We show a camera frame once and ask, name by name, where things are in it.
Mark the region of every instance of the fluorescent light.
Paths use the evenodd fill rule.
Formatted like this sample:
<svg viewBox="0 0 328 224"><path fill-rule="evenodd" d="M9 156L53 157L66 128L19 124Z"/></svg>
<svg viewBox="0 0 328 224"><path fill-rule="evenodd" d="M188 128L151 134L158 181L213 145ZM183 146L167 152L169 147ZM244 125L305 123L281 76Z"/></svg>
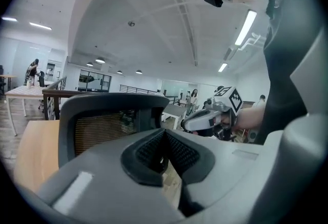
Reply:
<svg viewBox="0 0 328 224"><path fill-rule="evenodd" d="M100 63L100 64L104 64L105 63L105 59L103 59L102 57L98 57L96 59L96 62Z"/></svg>
<svg viewBox="0 0 328 224"><path fill-rule="evenodd" d="M250 30L250 28L255 20L256 15L257 15L257 12L254 12L251 10L248 11L244 26L242 27L242 29L240 31L240 34L237 38L235 45L240 46L242 44L242 42L244 41L248 31Z"/></svg>
<svg viewBox="0 0 328 224"><path fill-rule="evenodd" d="M47 30L52 30L50 27L43 26L43 25L38 25L38 24L35 24L35 23L30 23L30 25L33 25L33 26L36 26L36 27L45 28L45 29L47 29Z"/></svg>
<svg viewBox="0 0 328 224"><path fill-rule="evenodd" d="M11 18L11 17L1 17L2 20L5 20L5 21L11 21L11 22L16 22L17 19L16 18Z"/></svg>
<svg viewBox="0 0 328 224"><path fill-rule="evenodd" d="M222 66L220 67L219 69L219 72L221 73L226 67L227 67L228 64L222 64Z"/></svg>

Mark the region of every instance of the wooden floor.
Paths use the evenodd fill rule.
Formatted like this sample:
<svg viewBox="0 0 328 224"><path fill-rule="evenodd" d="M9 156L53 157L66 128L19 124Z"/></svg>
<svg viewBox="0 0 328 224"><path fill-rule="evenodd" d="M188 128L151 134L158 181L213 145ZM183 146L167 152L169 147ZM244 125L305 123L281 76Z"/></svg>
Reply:
<svg viewBox="0 0 328 224"><path fill-rule="evenodd" d="M9 175L13 176L19 142L27 123L30 120L44 120L44 115L38 109L38 100L25 100L26 115L23 114L21 99L13 99L10 103L12 118L14 120L17 136L11 129L5 98L0 96L0 158L6 166Z"/></svg>

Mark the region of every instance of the ceiling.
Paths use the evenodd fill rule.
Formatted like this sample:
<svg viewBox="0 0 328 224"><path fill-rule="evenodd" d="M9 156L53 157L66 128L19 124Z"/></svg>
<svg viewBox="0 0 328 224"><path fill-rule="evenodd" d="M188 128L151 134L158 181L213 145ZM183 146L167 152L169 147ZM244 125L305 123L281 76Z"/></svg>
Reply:
<svg viewBox="0 0 328 224"><path fill-rule="evenodd" d="M66 50L74 3L75 0L14 0L6 15L18 22L2 21L1 35ZM30 26L29 22L51 27L52 31Z"/></svg>
<svg viewBox="0 0 328 224"><path fill-rule="evenodd" d="M217 73L249 9L258 14L244 41L252 32L266 36L266 6L266 0L224 3L222 8L203 0L93 0L79 25L70 62L85 66L101 56L112 72L124 74L160 65ZM240 52L223 73L240 72L258 50ZM95 63L94 69L100 70L101 65Z"/></svg>

